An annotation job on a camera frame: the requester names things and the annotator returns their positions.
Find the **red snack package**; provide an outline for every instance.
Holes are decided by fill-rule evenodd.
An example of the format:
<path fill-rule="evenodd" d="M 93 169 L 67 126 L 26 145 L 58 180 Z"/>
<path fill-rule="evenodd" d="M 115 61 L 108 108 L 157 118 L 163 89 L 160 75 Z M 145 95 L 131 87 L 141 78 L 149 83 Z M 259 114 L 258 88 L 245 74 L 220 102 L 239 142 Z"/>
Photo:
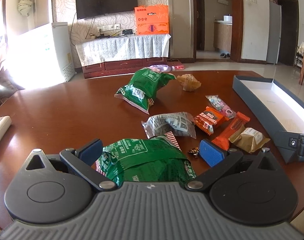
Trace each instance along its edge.
<path fill-rule="evenodd" d="M 236 133 L 242 127 L 242 125 L 246 124 L 248 121 L 250 121 L 249 117 L 241 112 L 237 112 L 229 126 L 227 126 L 218 137 L 212 140 L 212 142 L 223 150 L 227 151 L 230 147 L 230 136 Z"/>
<path fill-rule="evenodd" d="M 221 125 L 228 119 L 211 107 L 206 107 L 205 111 L 194 117 L 194 124 L 208 135 L 213 134 L 213 127 Z"/>

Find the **gold wrapped snack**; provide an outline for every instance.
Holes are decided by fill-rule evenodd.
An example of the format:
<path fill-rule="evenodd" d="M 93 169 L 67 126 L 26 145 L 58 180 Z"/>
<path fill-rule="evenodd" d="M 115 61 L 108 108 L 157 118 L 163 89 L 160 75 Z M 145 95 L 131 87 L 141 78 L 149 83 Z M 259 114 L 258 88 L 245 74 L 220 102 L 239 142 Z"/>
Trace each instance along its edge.
<path fill-rule="evenodd" d="M 201 86 L 201 82 L 197 81 L 192 74 L 177 76 L 176 79 L 181 83 L 184 91 L 192 92 Z"/>
<path fill-rule="evenodd" d="M 244 125 L 229 138 L 231 143 L 248 153 L 260 149 L 269 140 L 261 132 L 250 127 L 245 128 Z"/>

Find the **snack package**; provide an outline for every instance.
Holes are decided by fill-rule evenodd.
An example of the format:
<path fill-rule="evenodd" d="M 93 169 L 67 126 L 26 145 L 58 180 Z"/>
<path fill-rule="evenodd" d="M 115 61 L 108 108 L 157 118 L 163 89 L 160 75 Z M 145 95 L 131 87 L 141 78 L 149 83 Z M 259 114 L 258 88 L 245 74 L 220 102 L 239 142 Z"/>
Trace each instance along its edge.
<path fill-rule="evenodd" d="M 201 86 L 201 83 L 192 74 L 177 76 L 176 79 L 181 83 L 184 91 L 192 92 Z"/>
<path fill-rule="evenodd" d="M 155 67 L 142 68 L 136 71 L 130 82 L 121 87 L 114 96 L 124 99 L 132 106 L 149 114 L 149 108 L 154 104 L 156 92 L 171 79 L 175 79 L 173 74 L 162 73 Z"/>
<path fill-rule="evenodd" d="M 248 153 L 262 148 L 269 140 L 261 132 L 250 127 L 245 128 L 244 125 L 229 138 L 231 143 Z"/>
<path fill-rule="evenodd" d="M 148 140 L 123 139 L 103 148 L 96 170 L 118 186 L 124 181 L 177 181 L 196 177 L 172 132 Z"/>
<path fill-rule="evenodd" d="M 237 112 L 234 119 L 230 124 L 224 129 L 224 131 L 217 136 L 212 142 L 222 148 L 223 150 L 228 150 L 230 147 L 229 138 L 235 134 L 239 129 L 242 128 L 242 125 L 250 121 L 250 118 L 241 112 Z"/>
<path fill-rule="evenodd" d="M 196 139 L 193 116 L 187 112 L 157 114 L 142 122 L 148 138 L 172 131 L 175 136 L 191 136 Z"/>
<path fill-rule="evenodd" d="M 204 112 L 194 117 L 194 123 L 196 126 L 205 131 L 208 135 L 213 134 L 214 126 L 220 126 L 224 121 L 227 120 L 228 119 L 220 114 L 217 110 L 208 106 L 205 108 Z"/>
<path fill-rule="evenodd" d="M 235 117 L 236 112 L 234 112 L 218 95 L 216 96 L 206 96 L 210 101 L 211 105 L 218 110 L 222 115 L 226 116 L 228 119 Z"/>

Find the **refrigerator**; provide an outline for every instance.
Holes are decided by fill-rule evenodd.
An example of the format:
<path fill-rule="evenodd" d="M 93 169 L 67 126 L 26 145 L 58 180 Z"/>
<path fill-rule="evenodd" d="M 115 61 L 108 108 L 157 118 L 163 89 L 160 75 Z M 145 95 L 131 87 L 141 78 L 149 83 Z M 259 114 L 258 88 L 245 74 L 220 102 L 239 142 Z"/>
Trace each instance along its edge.
<path fill-rule="evenodd" d="M 270 2 L 270 31 L 267 63 L 277 64 L 279 59 L 282 26 L 282 7 Z"/>
<path fill-rule="evenodd" d="M 15 38 L 7 57 L 14 81 L 25 89 L 69 81 L 75 74 L 67 22 L 45 24 Z"/>

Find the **electrical cable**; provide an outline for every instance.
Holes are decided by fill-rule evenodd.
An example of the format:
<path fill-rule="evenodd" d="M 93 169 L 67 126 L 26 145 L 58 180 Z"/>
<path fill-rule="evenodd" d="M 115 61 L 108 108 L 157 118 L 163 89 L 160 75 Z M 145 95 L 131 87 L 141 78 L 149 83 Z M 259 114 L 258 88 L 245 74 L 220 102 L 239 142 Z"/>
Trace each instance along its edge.
<path fill-rule="evenodd" d="M 93 19 L 94 19 L 94 16 L 92 17 L 91 24 L 90 24 L 90 28 L 88 28 L 87 34 L 86 34 L 86 36 L 85 36 L 85 39 L 87 38 L 87 35 L 88 35 L 88 33 L 90 32 L 90 29 L 92 28 Z"/>
<path fill-rule="evenodd" d="M 117 18 L 116 18 L 116 14 L 115 14 L 115 20 L 114 20 L 114 24 L 113 24 L 113 26 L 115 27 L 115 24 L 116 24 L 116 20 L 117 20 Z"/>
<path fill-rule="evenodd" d="M 112 36 L 115 36 L 117 33 L 119 33 L 119 32 L 122 32 L 123 30 L 121 30 L 121 31 L 118 31 L 118 32 L 116 32 L 116 33 L 114 33 Z"/>
<path fill-rule="evenodd" d="M 74 23 L 75 15 L 76 15 L 76 12 L 75 12 L 74 17 L 73 17 L 72 26 L 71 26 L 71 32 L 70 32 L 70 41 L 71 41 L 71 43 L 72 43 L 72 45 L 73 45 L 74 47 L 75 47 L 75 45 L 74 45 L 73 42 L 72 42 L 72 29 L 73 29 L 73 23 Z"/>

